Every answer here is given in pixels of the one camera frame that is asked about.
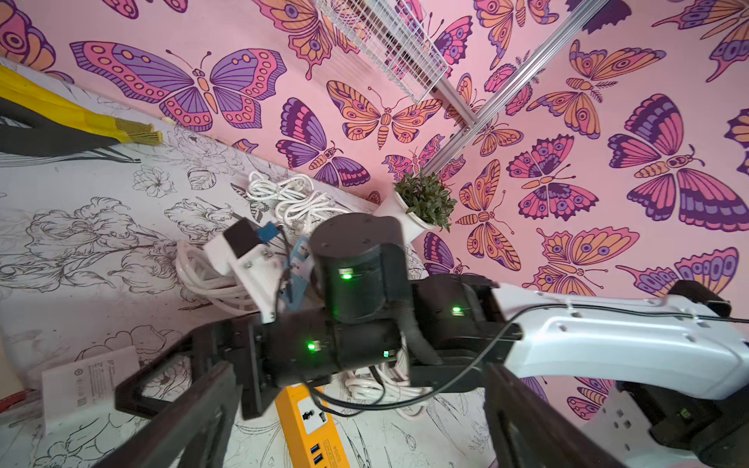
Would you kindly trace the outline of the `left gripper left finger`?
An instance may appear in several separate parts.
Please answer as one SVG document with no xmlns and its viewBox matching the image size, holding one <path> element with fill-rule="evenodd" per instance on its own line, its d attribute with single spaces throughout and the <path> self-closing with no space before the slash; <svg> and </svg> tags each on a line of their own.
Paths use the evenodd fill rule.
<svg viewBox="0 0 749 468">
<path fill-rule="evenodd" d="M 241 394 L 221 362 L 97 466 L 222 467 Z"/>
</svg>

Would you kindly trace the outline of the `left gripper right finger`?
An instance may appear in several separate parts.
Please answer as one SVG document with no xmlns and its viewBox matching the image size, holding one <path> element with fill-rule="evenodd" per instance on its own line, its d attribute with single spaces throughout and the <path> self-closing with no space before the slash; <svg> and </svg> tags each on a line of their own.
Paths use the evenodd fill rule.
<svg viewBox="0 0 749 468">
<path fill-rule="evenodd" d="M 620 467 L 501 365 L 485 368 L 485 416 L 495 467 Z"/>
</svg>

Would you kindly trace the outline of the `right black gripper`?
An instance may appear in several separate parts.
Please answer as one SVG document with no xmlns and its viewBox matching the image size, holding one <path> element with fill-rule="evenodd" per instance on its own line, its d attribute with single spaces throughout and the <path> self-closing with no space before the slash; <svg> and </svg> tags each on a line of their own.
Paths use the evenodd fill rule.
<svg viewBox="0 0 749 468">
<path fill-rule="evenodd" d="M 230 409 L 245 419 L 260 417 L 287 386 L 321 383 L 339 372 L 368 368 L 393 359 L 401 333 L 393 319 L 344 324 L 323 308 L 295 312 L 264 324 L 255 315 L 213 322 L 194 329 L 115 390 L 115 408 L 153 419 L 170 402 L 144 395 L 146 384 L 185 358 L 191 381 L 214 367 L 230 366 L 235 393 Z"/>
</svg>

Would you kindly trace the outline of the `yellow power strip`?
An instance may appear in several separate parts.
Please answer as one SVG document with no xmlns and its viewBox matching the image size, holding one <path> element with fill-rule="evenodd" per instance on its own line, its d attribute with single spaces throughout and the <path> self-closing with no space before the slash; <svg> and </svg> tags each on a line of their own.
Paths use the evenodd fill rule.
<svg viewBox="0 0 749 468">
<path fill-rule="evenodd" d="M 302 384 L 286 387 L 275 406 L 294 468 L 349 467 L 333 417 L 313 403 Z"/>
</svg>

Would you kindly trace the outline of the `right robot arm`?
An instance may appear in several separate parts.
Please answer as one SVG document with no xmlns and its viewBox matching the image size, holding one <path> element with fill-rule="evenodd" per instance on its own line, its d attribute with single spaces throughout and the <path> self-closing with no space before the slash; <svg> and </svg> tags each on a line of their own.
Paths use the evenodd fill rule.
<svg viewBox="0 0 749 468">
<path fill-rule="evenodd" d="M 290 266 L 261 247 L 273 224 L 238 220 L 196 252 L 185 284 L 241 291 L 256 312 L 191 331 L 120 383 L 115 407 L 146 427 L 105 467 L 220 467 L 236 417 L 275 406 L 294 462 L 339 467 L 334 415 L 395 411 L 485 391 L 503 467 L 748 463 L 748 339 L 721 292 L 735 249 L 634 273 L 641 300 L 534 289 L 473 274 L 412 280 L 392 216 L 342 214 L 311 236 L 302 310 Z"/>
</svg>

